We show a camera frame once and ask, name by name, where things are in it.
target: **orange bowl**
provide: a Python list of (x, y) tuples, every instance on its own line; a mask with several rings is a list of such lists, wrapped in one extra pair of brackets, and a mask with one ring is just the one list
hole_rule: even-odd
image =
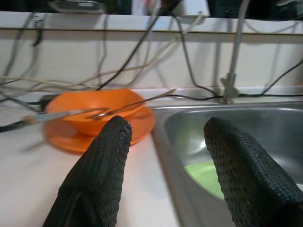
[[(50, 102), (46, 107), (46, 112), (56, 113), (97, 107), (108, 107), (109, 109), (106, 111), (112, 111), (142, 100), (143, 98), (140, 95), (126, 88), (102, 91), (66, 92)], [(145, 103), (130, 106), (120, 113), (103, 117), (98, 121), (87, 119), (88, 116), (96, 114), (98, 111), (65, 117), (63, 120), (67, 121), (84, 134), (96, 136), (113, 116), (120, 115), (122, 117), (127, 117), (144, 106)]]

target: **white cable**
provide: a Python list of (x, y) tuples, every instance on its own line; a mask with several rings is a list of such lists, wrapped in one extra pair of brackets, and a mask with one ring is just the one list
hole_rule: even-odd
[[(194, 22), (191, 25), (189, 25), (186, 30), (183, 31), (183, 34), (187, 34), (188, 32), (190, 32), (193, 29), (193, 27), (195, 27), (199, 23), (199, 21), (201, 20), (202, 17), (203, 17), (203, 14), (201, 12), (199, 12), (199, 14), (197, 15)], [(164, 53), (164, 51), (166, 49), (168, 49), (173, 43), (175, 43), (179, 38), (180, 38), (180, 34), (178, 34), (177, 36), (175, 36), (174, 38), (169, 40), (158, 52), (156, 52), (154, 54), (154, 56), (148, 62), (146, 62), (146, 63), (144, 63), (140, 66), (133, 66), (133, 67), (125, 68), (123, 71), (138, 70), (138, 69), (142, 69), (142, 68), (145, 68), (145, 67), (148, 67), (148, 66), (152, 65)], [(58, 82), (52, 82), (52, 81), (49, 81), (49, 80), (31, 79), (31, 78), (24, 78), (22, 80), (41, 83), (41, 84), (47, 84), (47, 85), (50, 85), (50, 86), (60, 87), (60, 88), (71, 88), (71, 87), (77, 87), (77, 86), (86, 86), (87, 88), (94, 88), (95, 86), (89, 86), (89, 85), (86, 85), (86, 83), (96, 79), (97, 77), (106, 76), (106, 75), (113, 74), (113, 73), (116, 73), (116, 72), (118, 72), (118, 70), (110, 70), (110, 71), (107, 71), (107, 72), (104, 72), (104, 73), (100, 73), (97, 76), (93, 76), (93, 77), (87, 78), (85, 80), (82, 80), (81, 82), (73, 83), (73, 84), (69, 83), (69, 82), (66, 82), (66, 81), (60, 81), (61, 84), (59, 84)], [(5, 79), (15, 80), (15, 79), (18, 79), (18, 78), (5, 77)]]

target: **stainless steel sink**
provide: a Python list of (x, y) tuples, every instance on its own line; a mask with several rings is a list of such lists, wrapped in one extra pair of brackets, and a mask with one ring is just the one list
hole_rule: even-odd
[(155, 107), (153, 136), (184, 227), (235, 227), (224, 200), (200, 187), (184, 170), (211, 160), (203, 135), (213, 116), (256, 138), (298, 184), (303, 184), (303, 102)]

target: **orange plate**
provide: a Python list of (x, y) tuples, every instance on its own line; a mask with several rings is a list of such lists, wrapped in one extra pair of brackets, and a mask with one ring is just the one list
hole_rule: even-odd
[[(147, 136), (155, 125), (155, 117), (151, 109), (144, 107), (128, 117), (133, 127), (131, 145)], [(60, 149), (84, 153), (95, 137), (78, 132), (63, 120), (53, 120), (44, 124), (44, 134), (49, 143)]]

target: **white shelf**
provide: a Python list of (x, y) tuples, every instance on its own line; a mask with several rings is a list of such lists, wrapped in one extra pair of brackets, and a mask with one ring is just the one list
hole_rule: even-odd
[[(29, 13), (0, 11), (0, 28), (19, 29), (23, 26)], [(45, 16), (45, 29), (51, 30), (103, 30), (104, 15), (85, 14), (56, 14), (38, 13)], [(112, 31), (144, 31), (149, 16), (111, 15), (108, 21), (108, 30)], [(182, 17), (181, 22), (185, 29), (194, 20), (194, 17)], [(234, 33), (237, 19), (204, 18), (192, 31), (207, 33)], [(160, 17), (155, 24), (154, 31), (178, 31), (178, 27), (171, 17)], [(246, 20), (243, 29), (248, 34), (303, 34), (303, 21), (259, 21)]]

